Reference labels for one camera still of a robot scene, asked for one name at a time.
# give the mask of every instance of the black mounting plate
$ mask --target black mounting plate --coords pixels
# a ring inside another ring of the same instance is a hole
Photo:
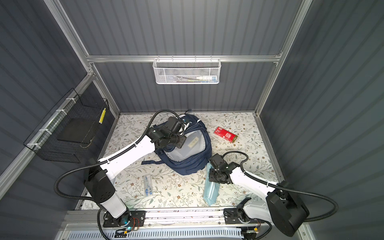
[[[186,139],[187,139],[186,136],[179,137],[179,141],[175,143],[175,147],[181,148],[184,145]]]
[[[145,211],[131,211],[132,217],[137,218],[139,220],[139,227],[144,226],[145,213],[146,213]],[[109,212],[107,212],[104,215],[103,227],[119,227],[118,221],[117,219],[113,218]],[[133,221],[131,221],[127,227],[133,227]]]
[[[237,208],[224,209],[225,224],[243,224],[237,216]],[[264,220],[261,219],[251,219],[247,224],[264,223]]]

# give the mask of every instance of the floral surface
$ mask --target floral surface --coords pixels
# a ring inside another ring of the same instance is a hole
[[[268,180],[276,181],[268,154],[259,134],[252,113],[205,113],[194,114],[207,127],[212,142],[212,154],[237,150],[249,155],[244,169]],[[120,115],[112,138],[104,156],[108,156],[136,140],[147,126],[151,114]],[[166,114],[155,118],[154,124],[168,119]],[[236,135],[235,143],[213,134],[217,127],[222,127]],[[239,154],[228,154],[226,161],[237,162],[244,159]],[[159,161],[160,158],[150,153],[124,169],[115,179],[114,186],[118,195],[129,208],[165,208],[165,207],[206,207],[203,199],[206,168],[191,175],[179,175],[165,164],[141,165],[144,160]],[[142,177],[152,175],[153,195],[146,197]],[[234,185],[221,184],[219,196],[213,206],[233,206],[246,196],[255,197],[248,190]],[[91,201],[84,201],[81,209],[98,209]]]

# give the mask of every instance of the mesh basket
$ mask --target mesh basket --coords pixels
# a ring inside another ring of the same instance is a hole
[[[40,136],[34,143],[31,134],[24,145],[43,160],[86,161],[95,147],[99,148],[92,142],[108,109],[104,98],[76,95],[63,109],[57,110],[58,114],[45,129],[37,128]]]
[[[217,84],[221,62],[165,62],[155,59],[153,71],[157,84]]]

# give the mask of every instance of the yellow tag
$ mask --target yellow tag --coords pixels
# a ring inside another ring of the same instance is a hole
[[[103,123],[103,120],[104,120],[104,116],[105,116],[105,108],[103,110],[103,112],[101,113],[101,116],[100,116],[100,120],[99,120],[99,123],[102,124]]]

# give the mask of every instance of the black wire basket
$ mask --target black wire basket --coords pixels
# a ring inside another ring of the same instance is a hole
[[[76,95],[63,109],[56,110],[38,135],[25,140],[24,145],[47,161],[81,163],[91,158],[92,141],[109,109],[104,98]]]

